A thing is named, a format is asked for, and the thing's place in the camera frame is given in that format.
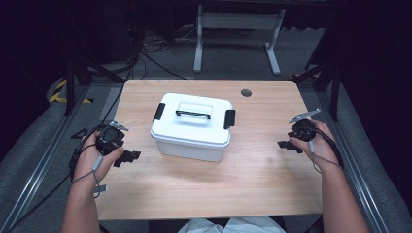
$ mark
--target person's right hand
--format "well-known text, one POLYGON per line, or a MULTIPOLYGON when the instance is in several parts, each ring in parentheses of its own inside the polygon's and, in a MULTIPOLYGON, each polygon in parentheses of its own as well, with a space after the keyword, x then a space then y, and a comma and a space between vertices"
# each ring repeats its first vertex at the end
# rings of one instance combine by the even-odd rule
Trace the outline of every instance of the person's right hand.
MULTIPOLYGON (((329 128, 325 123, 322 123, 320 121, 311 120, 315 124, 315 128, 318 128, 322 130, 324 133, 328 135, 328 137, 334 141, 333 135, 331 134, 329 128)), ((297 146, 298 148, 302 149, 306 155, 322 170, 329 166, 335 166, 331 164, 330 162, 327 162, 324 159, 327 159, 333 163, 339 164, 338 160, 336 158, 336 155, 334 154, 333 150, 331 149, 330 145, 327 143, 327 141, 318 133, 316 134, 316 137, 312 140, 314 148, 315 148, 315 154, 318 156, 315 156, 312 154, 312 152, 309 149, 309 143, 301 141, 297 138, 291 137, 290 142, 297 146)))

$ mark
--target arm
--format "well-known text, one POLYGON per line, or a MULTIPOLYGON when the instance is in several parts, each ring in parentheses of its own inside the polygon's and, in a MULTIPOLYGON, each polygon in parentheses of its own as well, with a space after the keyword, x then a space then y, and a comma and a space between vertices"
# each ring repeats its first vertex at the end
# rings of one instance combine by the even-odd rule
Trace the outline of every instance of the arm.
MULTIPOLYGON (((85 147, 94 145, 97 135, 97 133, 91 135, 87 139, 85 147)), ((95 177, 92 173, 88 173, 91 171, 100 152, 95 146, 86 148, 82 152, 67 199, 61 232, 100 232, 97 208, 94 202, 94 187, 96 186, 96 181, 100 182, 103 180, 112 164, 123 152, 123 148, 118 148, 104 156, 100 166, 95 171, 95 177)))
MULTIPOLYGON (((315 127, 324 131, 332 140, 333 136, 324 123, 312 120, 315 127)), ((291 138, 291 143, 303 149, 322 172, 322 201, 325 232, 369 232, 358 203, 351 192, 343 171, 337 164, 336 155, 329 144, 317 134, 313 139, 315 154, 308 143, 291 138)))

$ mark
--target box lid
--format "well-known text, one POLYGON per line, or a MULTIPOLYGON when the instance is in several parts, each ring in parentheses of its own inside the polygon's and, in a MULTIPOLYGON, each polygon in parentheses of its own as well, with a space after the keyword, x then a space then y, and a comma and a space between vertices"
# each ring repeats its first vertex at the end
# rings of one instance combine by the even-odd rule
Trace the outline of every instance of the box lid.
POLYGON ((167 93, 159 104, 151 133, 163 142, 222 148, 229 143, 228 127, 233 125, 234 110, 227 100, 167 93))

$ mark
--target hand-mounted device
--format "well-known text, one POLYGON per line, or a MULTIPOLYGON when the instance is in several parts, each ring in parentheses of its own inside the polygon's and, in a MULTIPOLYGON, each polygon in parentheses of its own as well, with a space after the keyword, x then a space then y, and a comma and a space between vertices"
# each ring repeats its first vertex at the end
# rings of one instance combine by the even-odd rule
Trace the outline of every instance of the hand-mounted device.
MULTIPOLYGON (((288 133, 289 137, 295 137, 305 142, 309 142, 314 139, 316 136, 316 131, 313 130, 315 128, 315 125, 307 118, 317 114, 320 111, 320 109, 317 109, 308 113, 299 114, 293 119, 289 120, 289 123, 294 123, 294 125, 292 126, 292 132, 288 133)), ((293 145, 289 141, 278 142, 278 145, 281 149, 286 148, 287 150, 296 150, 298 153, 303 152, 303 150, 293 145)))
MULTIPOLYGON (((317 114, 320 111, 321 111, 320 109, 317 109, 315 111, 311 111, 311 112, 308 112, 308 113, 299 114, 295 118, 289 120, 289 123, 294 123, 294 125, 292 126, 292 132, 288 133, 288 135, 289 135, 289 137, 295 137, 295 138, 300 139, 302 141, 308 142, 310 151, 313 154, 315 154, 315 148, 314 148, 312 139, 315 138, 316 134, 320 134, 327 141, 327 143, 330 145, 330 147, 332 148, 333 152, 336 155, 336 158, 337 158, 339 164, 335 164, 335 165, 337 165, 341 169, 343 169, 342 156, 341 156, 335 142, 332 139, 330 139, 328 137, 328 135, 326 133, 324 133, 322 130, 316 128, 315 124, 311 120, 307 119, 308 117, 310 117, 314 114, 317 114)), ((278 145, 281 149, 285 148, 287 150, 296 150, 298 153, 303 152, 302 149, 300 149, 297 146, 293 145, 289 141, 278 142, 278 145)))
MULTIPOLYGON (((75 149, 73 152, 72 158, 69 162, 70 168, 70 176, 73 180, 74 172, 76 169, 77 162, 79 160, 80 155, 84 150, 84 144, 88 137, 94 133, 96 130, 100 130, 100 135, 96 138, 96 148, 100 151, 100 153, 105 156, 111 153, 113 150, 121 147, 124 143, 122 140, 124 138, 124 134, 121 132, 122 130, 128 131, 128 129, 116 121, 112 121, 109 124, 101 124, 96 126, 90 133, 88 133, 82 142, 80 143, 79 147, 75 149)), ((124 153, 118 158, 114 165, 115 167, 120 167, 123 162, 133 162, 135 159, 138 159, 140 156, 140 151, 128 151, 125 150, 124 153)))

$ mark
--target white pants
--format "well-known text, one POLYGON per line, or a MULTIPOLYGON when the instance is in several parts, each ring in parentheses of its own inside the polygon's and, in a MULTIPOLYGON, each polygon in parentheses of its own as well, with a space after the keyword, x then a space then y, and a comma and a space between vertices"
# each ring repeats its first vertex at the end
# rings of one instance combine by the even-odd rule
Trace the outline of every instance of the white pants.
POLYGON ((285 233, 268 216, 232 217, 225 228, 205 218, 190 220, 179 233, 285 233))

